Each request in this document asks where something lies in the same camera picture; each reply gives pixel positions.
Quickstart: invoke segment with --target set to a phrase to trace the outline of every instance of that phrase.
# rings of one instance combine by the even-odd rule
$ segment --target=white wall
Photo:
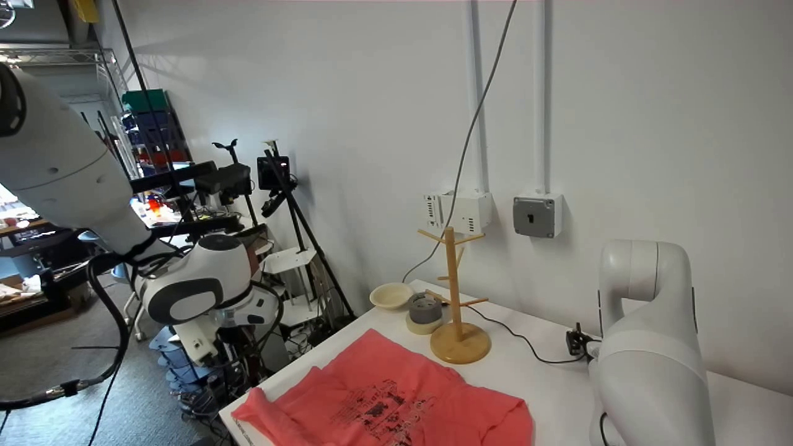
[[[450,186],[473,101],[462,0],[125,6],[146,80],[174,94],[201,160],[232,137],[243,162],[260,139],[294,157],[300,202],[350,295],[426,254],[419,197]],[[481,11],[485,66],[505,9]],[[599,248],[675,240],[692,255],[709,365],[793,395],[793,4],[556,4],[561,240],[510,229],[510,198],[533,181],[528,12],[520,0],[488,101],[499,222],[467,255],[463,287],[592,324]]]

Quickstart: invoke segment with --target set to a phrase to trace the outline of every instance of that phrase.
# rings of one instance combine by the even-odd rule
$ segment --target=white robot
[[[589,370],[599,396],[592,445],[714,446],[690,255],[672,243],[615,240],[599,267],[604,338]],[[647,305],[625,317],[621,300]]]
[[[49,224],[89,229],[128,263],[174,254],[132,212],[122,165],[97,134],[48,88],[7,66],[0,66],[0,183]],[[201,363],[216,355],[222,323],[271,317],[273,305],[263,305],[265,291],[251,287],[251,276],[240,240],[204,236],[189,255],[142,281],[139,295],[151,320],[174,324],[189,357]]]

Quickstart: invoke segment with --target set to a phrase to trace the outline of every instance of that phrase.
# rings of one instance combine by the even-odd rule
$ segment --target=small bowl
[[[386,282],[369,292],[369,303],[382,310],[401,310],[412,300],[413,291],[405,282]]]
[[[410,328],[413,336],[431,336],[431,332],[436,332],[436,329],[447,323],[447,315],[442,315],[442,320],[428,323],[428,324],[419,324],[419,323],[412,320],[412,315],[407,315],[405,323],[407,323],[407,328]]]

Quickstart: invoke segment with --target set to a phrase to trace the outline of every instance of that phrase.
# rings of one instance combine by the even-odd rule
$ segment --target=wooden mug tree
[[[462,307],[468,307],[473,303],[462,305],[462,282],[458,282],[458,255],[457,248],[473,240],[473,238],[463,238],[457,240],[454,229],[447,229],[442,238],[423,233],[433,240],[442,240],[447,248],[447,281],[448,281],[448,313],[450,320],[447,324],[442,324],[433,336],[431,336],[431,353],[450,365],[470,365],[483,359],[491,353],[491,338],[488,332],[483,332],[481,328],[463,323],[462,317]]]

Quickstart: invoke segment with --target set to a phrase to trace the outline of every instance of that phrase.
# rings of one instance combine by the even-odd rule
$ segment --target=pipe
[[[553,11],[551,0],[536,0],[533,12],[533,178],[536,178],[536,193],[548,197],[551,193],[551,23]]]
[[[146,101],[149,101],[149,88],[144,82],[144,73],[142,73],[139,58],[133,56],[133,48],[132,48],[132,41],[128,41],[128,30],[127,30],[127,20],[125,20],[125,12],[118,9],[118,0],[112,0],[112,6],[115,6],[117,23],[118,23],[118,30],[122,30],[122,38],[125,38],[125,46],[127,46],[127,58],[132,63],[132,70],[133,70],[139,84],[142,84],[142,92],[146,94]]]
[[[478,28],[478,0],[468,0],[468,23],[470,23],[470,70],[473,70],[473,101],[483,97],[483,73],[481,73],[481,28]],[[476,193],[488,193],[488,134],[485,134],[485,111],[476,121],[476,152],[473,152],[473,188]]]

